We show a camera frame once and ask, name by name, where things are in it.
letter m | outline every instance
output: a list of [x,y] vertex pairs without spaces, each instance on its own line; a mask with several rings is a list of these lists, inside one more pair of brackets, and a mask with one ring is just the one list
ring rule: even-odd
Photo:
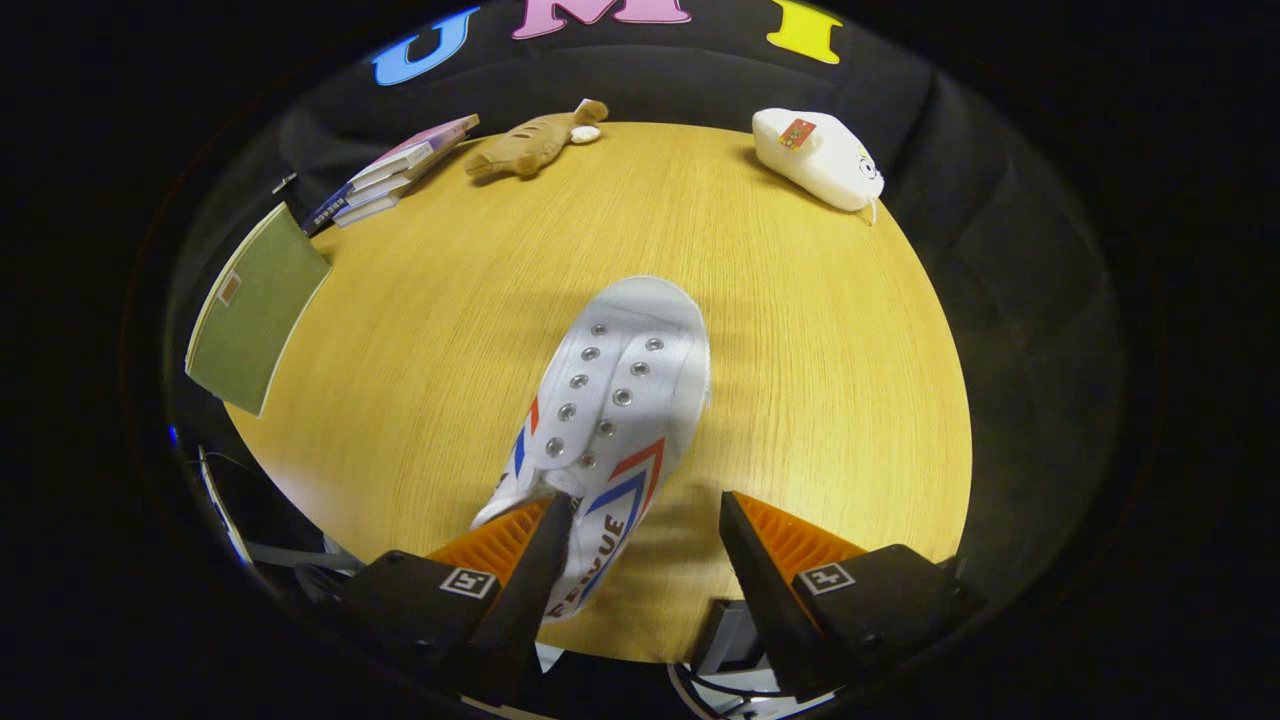
[[[556,8],[584,24],[604,17],[618,0],[525,0],[525,24],[511,37],[529,40],[549,35],[568,24],[556,17]],[[687,23],[689,13],[680,9],[680,0],[625,0],[613,19],[623,23]]]

book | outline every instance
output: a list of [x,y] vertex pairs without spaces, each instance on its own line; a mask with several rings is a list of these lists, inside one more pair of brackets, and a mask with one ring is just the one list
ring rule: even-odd
[[428,128],[413,137],[383,152],[376,160],[370,163],[351,178],[351,190],[357,191],[387,179],[396,173],[415,168],[428,159],[433,152],[452,147],[460,142],[471,128],[480,124],[479,115],[467,115],[457,120]]
[[358,208],[343,208],[333,217],[333,222],[339,228],[344,228],[356,220],[364,220],[369,215],[389,210],[394,208],[397,202],[399,202],[399,197],[388,192],[381,197],[362,202]]
[[[413,181],[439,161],[445,151],[462,142],[467,132],[479,123],[480,117],[475,114],[449,120],[428,128],[383,152],[311,213],[302,223],[302,232],[311,237],[344,208],[381,197],[387,190],[394,187],[407,190]],[[396,181],[398,176],[404,176],[408,182],[399,183]],[[355,202],[352,202],[352,196],[356,196]]]
[[261,415],[298,319],[329,264],[282,202],[244,236],[214,281],[187,343],[191,379]]

round table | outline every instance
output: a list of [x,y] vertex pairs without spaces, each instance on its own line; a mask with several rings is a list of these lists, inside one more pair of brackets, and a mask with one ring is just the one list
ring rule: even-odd
[[742,597],[717,533],[726,489],[868,550],[954,555],[964,378],[893,217],[824,205],[759,164],[750,135],[602,128],[531,179],[472,181],[465,156],[488,140],[467,142],[398,206],[316,236],[333,273],[261,418],[228,406],[271,479],[366,561],[431,552],[489,498],[573,318],[653,274],[701,305],[712,405],[594,601],[540,642],[690,660],[712,600]]

red tag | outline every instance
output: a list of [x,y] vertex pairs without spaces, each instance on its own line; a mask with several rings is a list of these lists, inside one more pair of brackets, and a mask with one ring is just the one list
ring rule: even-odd
[[787,129],[782,131],[781,136],[778,136],[778,142],[792,150],[797,150],[801,145],[804,145],[804,141],[809,138],[809,135],[815,127],[818,126],[796,118],[795,122],[791,123]]
[[230,306],[232,299],[236,297],[236,291],[239,290],[239,275],[236,274],[236,270],[232,270],[230,277],[223,283],[223,290],[218,292],[218,300],[223,305]]

green notebook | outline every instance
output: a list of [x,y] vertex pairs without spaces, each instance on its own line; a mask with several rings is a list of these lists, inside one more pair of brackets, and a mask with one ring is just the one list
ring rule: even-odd
[[244,237],[214,281],[187,345],[187,374],[225,402],[262,414],[293,327],[329,264],[282,202]]

